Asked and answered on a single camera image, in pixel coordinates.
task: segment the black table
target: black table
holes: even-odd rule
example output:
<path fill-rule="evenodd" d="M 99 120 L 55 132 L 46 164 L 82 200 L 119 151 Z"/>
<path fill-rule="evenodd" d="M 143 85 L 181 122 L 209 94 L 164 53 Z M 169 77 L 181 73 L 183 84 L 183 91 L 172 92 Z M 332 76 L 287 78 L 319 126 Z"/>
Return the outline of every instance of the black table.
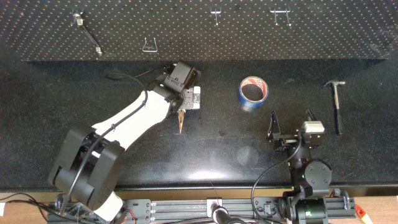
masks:
<path fill-rule="evenodd" d="M 133 102 L 141 89 L 104 78 L 139 74 L 165 62 L 42 62 L 0 70 L 0 190 L 56 190 L 47 177 L 76 122 L 95 124 Z M 282 133 L 293 133 L 311 109 L 325 126 L 312 156 L 333 169 L 332 185 L 398 184 L 398 60 L 269 60 L 189 62 L 202 72 L 201 109 L 186 114 L 178 133 L 173 114 L 143 134 L 123 159 L 118 190 L 169 187 L 249 187 L 285 159 L 266 141 L 271 111 Z M 147 84 L 159 73 L 141 78 Z M 264 105 L 244 112 L 238 85 L 259 76 L 269 86 Z M 335 135 L 331 79 L 339 87 L 345 134 Z M 287 166 L 270 171 L 263 187 L 288 187 Z"/>

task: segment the black pegboard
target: black pegboard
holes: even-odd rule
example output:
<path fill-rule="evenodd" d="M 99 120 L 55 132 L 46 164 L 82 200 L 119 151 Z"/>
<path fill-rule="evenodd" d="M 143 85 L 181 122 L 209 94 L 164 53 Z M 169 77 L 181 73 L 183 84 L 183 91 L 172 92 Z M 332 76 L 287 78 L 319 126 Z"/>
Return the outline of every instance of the black pegboard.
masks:
<path fill-rule="evenodd" d="M 0 43 L 22 60 L 257 60 L 389 58 L 398 46 L 395 0 L 0 0 Z M 211 8 L 221 9 L 216 26 Z M 270 9 L 289 8 L 275 25 Z M 76 24 L 85 25 L 104 55 Z M 144 38 L 159 51 L 142 52 Z"/>

